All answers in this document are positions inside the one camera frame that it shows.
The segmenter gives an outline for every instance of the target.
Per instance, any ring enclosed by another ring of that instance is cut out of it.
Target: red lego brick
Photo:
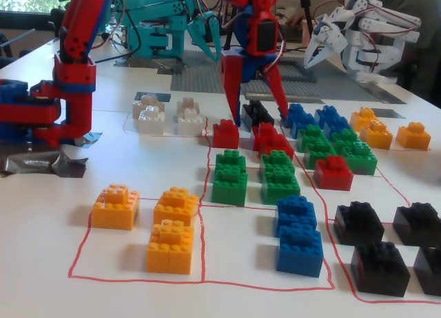
[[[314,180],[320,189],[351,190],[353,173],[341,156],[318,160]]]
[[[253,150],[258,151],[258,157],[270,155],[272,150],[283,150],[289,158],[294,158],[294,149],[289,144],[287,138],[278,134],[277,130],[270,123],[260,123],[259,128],[252,128]]]
[[[232,120],[222,119],[213,125],[213,148],[237,149],[239,129]]]
[[[275,134],[277,134],[277,130],[271,123],[260,123],[259,127],[254,126],[251,132],[253,151],[260,151],[262,141],[268,141]]]

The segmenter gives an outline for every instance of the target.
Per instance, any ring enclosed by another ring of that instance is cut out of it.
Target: person
[[[383,7],[421,19],[417,43],[407,43],[402,60],[418,63],[409,91],[441,106],[441,4],[440,0],[378,0]],[[295,26],[305,18],[297,13],[288,19],[287,25]]]

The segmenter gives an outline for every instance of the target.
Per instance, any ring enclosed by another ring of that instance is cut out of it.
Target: black lego brick
[[[274,126],[274,118],[271,117],[260,101],[251,100],[249,104],[242,105],[242,121],[251,132],[251,128],[260,123],[271,123]]]
[[[351,270],[359,292],[379,295],[403,297],[411,277],[392,242],[356,246]]]
[[[441,249],[420,248],[413,269],[426,295],[441,296]]]
[[[334,228],[338,240],[347,246],[368,245],[383,238],[384,227],[369,203],[351,202],[338,206]]]
[[[405,246],[438,247],[441,244],[441,219],[429,203],[397,208],[393,228]]]

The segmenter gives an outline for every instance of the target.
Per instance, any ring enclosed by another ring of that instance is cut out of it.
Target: blue lego brick
[[[303,107],[299,103],[291,103],[288,109],[288,118],[283,119],[282,115],[282,126],[285,128],[292,128],[292,124],[294,119],[297,119],[300,115],[305,115],[306,112],[303,110]]]
[[[323,248],[320,232],[313,231],[312,245],[281,237],[278,247],[277,271],[318,278],[323,264]]]
[[[14,98],[28,94],[28,83],[0,79],[0,103],[14,103]]]
[[[323,127],[323,133],[327,139],[331,139],[333,133],[340,134],[342,130],[350,130],[351,126],[345,117],[335,116],[328,118]]]
[[[333,106],[324,106],[323,110],[316,110],[314,119],[321,129],[324,128],[325,122],[328,118],[339,116],[337,109]]]
[[[304,196],[290,196],[288,199],[279,199],[277,203],[276,218],[274,219],[275,236],[279,237],[280,227],[291,226],[293,223],[317,227],[314,205]]]
[[[293,139],[297,139],[298,131],[306,130],[308,125],[317,125],[314,117],[310,113],[299,115],[297,119],[294,119],[291,129],[291,136]]]
[[[300,247],[311,247],[314,241],[314,234],[311,225],[303,223],[292,223],[291,227],[280,228],[280,238],[288,235],[293,244]]]

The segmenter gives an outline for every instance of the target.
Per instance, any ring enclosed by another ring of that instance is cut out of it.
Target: electrical wire
[[[135,23],[133,22],[132,16],[130,15],[130,13],[128,12],[127,9],[125,9],[125,13],[126,13],[126,15],[127,15],[127,18],[128,18],[129,21],[130,21],[130,24],[133,26],[133,29],[134,29],[134,31],[135,31],[135,33],[136,33],[136,36],[138,37],[138,47],[137,47],[135,50],[133,50],[133,51],[131,51],[131,52],[128,52],[127,54],[120,54],[119,56],[110,57],[110,58],[106,58],[106,59],[101,59],[101,60],[99,60],[99,61],[95,61],[95,64],[103,63],[104,61],[112,61],[112,60],[114,60],[114,59],[119,59],[119,58],[123,58],[123,57],[130,57],[130,56],[132,56],[135,52],[137,52],[138,50],[141,49],[142,41],[141,41],[141,36],[140,36],[140,34],[139,34],[138,28],[136,27]]]
[[[113,27],[112,31],[109,34],[109,37],[112,38],[113,34],[115,33],[116,29],[121,25],[121,23],[123,22],[124,19],[124,13],[125,13],[125,0],[122,0],[121,3],[123,4],[123,14],[121,15],[121,18],[119,19],[118,23]],[[98,49],[102,46],[104,46],[105,42],[107,40],[104,40],[103,42],[101,42],[99,45],[92,47],[92,49]]]
[[[316,8],[314,9],[314,12],[312,14],[312,17],[314,18],[314,21],[316,22],[316,25],[318,24],[317,20],[316,20],[316,12],[317,9],[321,8],[322,6],[329,4],[329,3],[338,3],[339,5],[341,5],[337,0],[328,0],[326,2],[320,3],[319,5],[316,6]]]

